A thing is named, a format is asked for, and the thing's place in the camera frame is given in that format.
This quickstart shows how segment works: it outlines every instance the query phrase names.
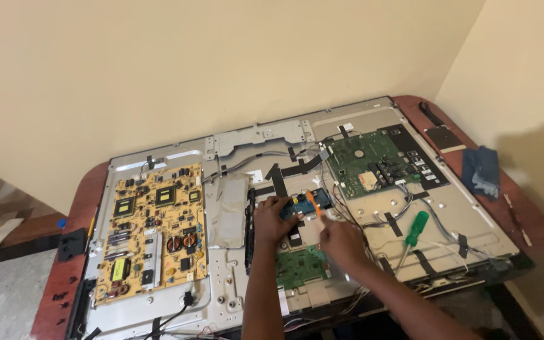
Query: person's hand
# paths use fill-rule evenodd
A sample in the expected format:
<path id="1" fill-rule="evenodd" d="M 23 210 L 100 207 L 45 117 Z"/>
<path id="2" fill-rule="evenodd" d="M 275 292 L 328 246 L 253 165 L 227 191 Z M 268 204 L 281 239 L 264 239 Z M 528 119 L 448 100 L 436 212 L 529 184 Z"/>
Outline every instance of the person's hand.
<path id="1" fill-rule="evenodd" d="M 255 227 L 256 248 L 263 244 L 276 247 L 286 233 L 299 223 L 303 214 L 293 215 L 286 221 L 281 220 L 279 213 L 291 197 L 270 196 L 261 201 L 255 209 L 253 224 Z"/>
<path id="2" fill-rule="evenodd" d="M 363 266 L 370 266 L 365 253 L 365 241 L 361 229 L 351 222 L 329 220 L 320 217 L 325 229 L 320 233 L 320 247 L 349 275 Z"/>

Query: plug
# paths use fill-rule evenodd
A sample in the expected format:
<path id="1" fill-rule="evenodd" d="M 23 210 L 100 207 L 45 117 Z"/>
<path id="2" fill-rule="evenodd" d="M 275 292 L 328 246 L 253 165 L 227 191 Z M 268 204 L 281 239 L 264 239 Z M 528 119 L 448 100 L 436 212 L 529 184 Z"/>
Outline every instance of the plug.
<path id="1" fill-rule="evenodd" d="M 184 305 L 186 307 L 191 306 L 195 302 L 191 292 L 184 292 Z"/>

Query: floor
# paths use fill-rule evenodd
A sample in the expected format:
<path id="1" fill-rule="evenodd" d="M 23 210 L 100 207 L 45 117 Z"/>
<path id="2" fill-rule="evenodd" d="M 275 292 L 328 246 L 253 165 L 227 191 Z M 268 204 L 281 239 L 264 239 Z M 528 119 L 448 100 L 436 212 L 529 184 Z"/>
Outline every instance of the floor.
<path id="1" fill-rule="evenodd" d="M 0 339 L 30 339 L 56 249 L 0 262 Z"/>

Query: red table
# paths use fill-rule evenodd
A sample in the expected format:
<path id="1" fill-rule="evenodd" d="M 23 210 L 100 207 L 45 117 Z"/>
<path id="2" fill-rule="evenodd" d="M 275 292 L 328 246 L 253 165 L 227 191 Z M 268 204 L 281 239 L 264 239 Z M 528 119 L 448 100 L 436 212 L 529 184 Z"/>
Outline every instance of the red table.
<path id="1" fill-rule="evenodd" d="M 440 150 L 432 143 L 424 132 L 425 129 L 434 127 L 434 124 L 419 111 L 419 102 L 425 101 L 420 97 L 415 96 L 399 96 L 392 98 L 399 106 L 404 116 L 408 118 L 415 129 L 426 139 L 436 153 L 441 155 L 446 164 L 457 174 L 461 176 L 462 171 L 462 151 L 453 151 L 447 154 L 442 154 Z M 450 128 L 453 133 L 460 138 L 461 142 L 469 148 L 477 148 L 478 146 L 467 137 L 467 135 L 459 129 L 455 123 L 438 108 L 435 104 L 430 103 L 430 108 L 436 116 L 438 116 Z M 79 183 L 79 188 L 75 193 L 75 198 L 72 201 L 71 212 L 68 215 L 64 233 L 69 233 L 78 228 L 89 228 L 91 219 L 94 217 L 97 205 L 100 203 L 100 197 L 104 189 L 106 173 L 108 172 L 108 162 L 95 166 L 90 170 Z M 533 246 L 528 247 L 519 232 L 510 233 L 514 225 L 511 221 L 511 216 L 508 211 L 508 205 L 505 200 L 491 202 L 486 197 L 476 196 L 478 201 L 490 213 L 495 221 L 503 228 L 512 241 L 525 253 L 531 255 L 534 252 L 544 250 L 544 214 L 533 202 L 525 196 L 524 192 L 518 184 L 501 171 L 501 188 L 503 194 L 508 194 L 514 206 L 519 219 L 522 222 L 522 228 L 532 240 Z M 73 301 L 79 280 L 70 282 L 70 278 L 75 276 L 80 278 L 85 265 L 85 256 L 74 257 L 66 262 L 58 262 L 54 260 L 49 273 L 49 279 L 43 291 L 43 297 L 37 315 L 33 323 L 31 335 L 36 340 L 42 339 L 63 339 L 67 327 L 71 307 L 62 308 L 60 306 L 63 301 L 53 301 L 54 294 L 68 292 L 64 301 Z"/>

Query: main board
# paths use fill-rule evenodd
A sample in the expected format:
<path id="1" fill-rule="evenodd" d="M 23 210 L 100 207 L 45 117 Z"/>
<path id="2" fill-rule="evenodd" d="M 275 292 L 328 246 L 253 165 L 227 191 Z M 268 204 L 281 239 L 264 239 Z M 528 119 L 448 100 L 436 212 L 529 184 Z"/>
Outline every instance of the main board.
<path id="1" fill-rule="evenodd" d="M 304 286 L 308 280 L 331 277 L 325 252 L 319 244 L 299 251 L 276 253 L 275 262 L 276 285 L 285 290 Z"/>
<path id="2" fill-rule="evenodd" d="M 400 133 L 378 129 L 327 143 L 333 149 L 329 167 L 347 199 L 395 188 L 397 181 L 419 182 L 417 167 L 389 137 Z"/>
<path id="3" fill-rule="evenodd" d="M 117 182 L 95 305 L 207 276 L 201 164 Z"/>

